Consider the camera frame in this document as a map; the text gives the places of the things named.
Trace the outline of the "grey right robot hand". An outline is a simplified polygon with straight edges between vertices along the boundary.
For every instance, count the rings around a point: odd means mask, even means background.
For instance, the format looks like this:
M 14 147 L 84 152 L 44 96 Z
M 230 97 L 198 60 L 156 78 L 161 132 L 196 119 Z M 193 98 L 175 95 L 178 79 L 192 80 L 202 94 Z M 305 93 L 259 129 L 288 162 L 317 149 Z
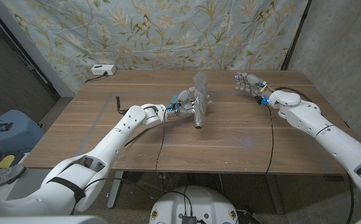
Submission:
M 269 98 L 273 93 L 266 82 L 254 74 L 238 72 L 235 75 L 235 80 L 237 81 L 235 87 L 237 90 L 247 92 L 252 96 Z

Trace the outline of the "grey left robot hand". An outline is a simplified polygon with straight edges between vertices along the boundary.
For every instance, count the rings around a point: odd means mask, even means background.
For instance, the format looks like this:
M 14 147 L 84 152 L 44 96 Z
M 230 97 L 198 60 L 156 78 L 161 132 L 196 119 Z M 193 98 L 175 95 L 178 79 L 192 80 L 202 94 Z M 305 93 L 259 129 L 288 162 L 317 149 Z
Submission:
M 199 108 L 202 106 L 208 107 L 212 103 L 210 97 L 210 95 L 206 95 L 203 98 L 200 91 L 197 91 L 194 86 L 190 87 L 179 94 L 173 95 L 170 105 L 166 108 L 166 115 L 168 118 L 195 116 L 195 114 L 199 114 Z

